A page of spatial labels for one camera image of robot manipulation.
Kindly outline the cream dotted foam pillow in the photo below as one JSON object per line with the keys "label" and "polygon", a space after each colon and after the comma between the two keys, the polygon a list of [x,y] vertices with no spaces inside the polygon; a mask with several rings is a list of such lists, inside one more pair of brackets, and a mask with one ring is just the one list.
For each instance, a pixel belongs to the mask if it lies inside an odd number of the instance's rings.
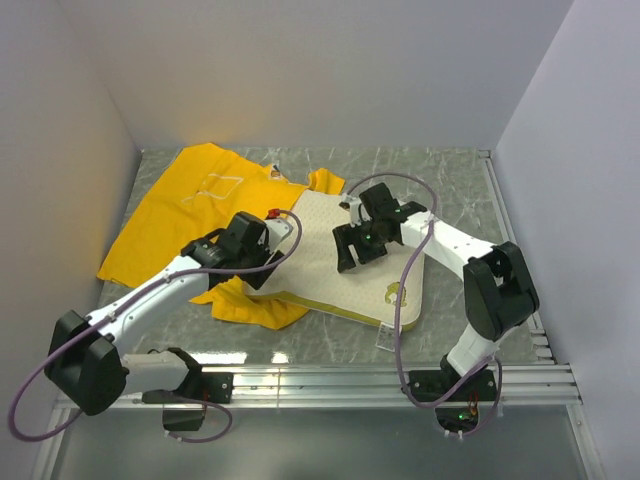
{"label": "cream dotted foam pillow", "polygon": [[403,289],[400,276],[413,250],[395,242],[387,246],[385,256],[338,272],[332,230],[349,222],[339,202],[338,195],[304,192],[293,207],[303,227],[296,251],[260,289],[246,285],[244,293],[255,300],[281,300],[385,330],[393,328],[395,304],[400,303],[401,328],[413,328],[422,310],[425,258],[416,259]]}

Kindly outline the yellow printed pillowcase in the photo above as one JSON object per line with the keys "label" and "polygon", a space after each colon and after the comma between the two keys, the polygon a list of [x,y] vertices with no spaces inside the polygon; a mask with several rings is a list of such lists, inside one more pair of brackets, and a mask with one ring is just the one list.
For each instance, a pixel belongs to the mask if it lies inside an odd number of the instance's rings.
{"label": "yellow printed pillowcase", "polygon": [[227,226],[239,211],[263,218],[274,208],[291,209],[305,191],[338,194],[344,184],[326,168],[299,184],[273,162],[260,165],[211,143],[184,148],[142,198],[97,276],[137,287],[189,241]]}

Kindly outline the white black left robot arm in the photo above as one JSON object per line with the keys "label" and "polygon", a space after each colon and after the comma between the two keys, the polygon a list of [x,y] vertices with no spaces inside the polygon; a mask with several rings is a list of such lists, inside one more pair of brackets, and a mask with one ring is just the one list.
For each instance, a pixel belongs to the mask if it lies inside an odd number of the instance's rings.
{"label": "white black left robot arm", "polygon": [[189,242],[127,295],[85,317],[66,313],[55,324],[47,378],[89,416],[126,394],[203,399],[202,367],[189,354],[177,347],[136,354],[135,344],[163,316],[234,277],[260,288],[282,261],[278,247],[293,230],[279,216],[262,220],[239,212],[227,227]]}

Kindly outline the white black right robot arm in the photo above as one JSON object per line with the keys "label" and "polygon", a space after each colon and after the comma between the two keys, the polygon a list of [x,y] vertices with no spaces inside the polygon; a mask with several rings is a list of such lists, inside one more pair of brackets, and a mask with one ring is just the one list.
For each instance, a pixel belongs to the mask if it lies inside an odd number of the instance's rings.
{"label": "white black right robot arm", "polygon": [[400,202],[384,183],[358,196],[343,195],[340,206],[350,220],[333,230],[339,272],[383,257],[396,243],[412,249],[411,262],[424,254],[461,279],[467,325],[443,357],[435,386],[425,392],[403,381],[401,389],[412,402],[430,406],[465,398],[503,338],[539,309],[521,249],[511,241],[497,245],[466,234],[430,208]]}

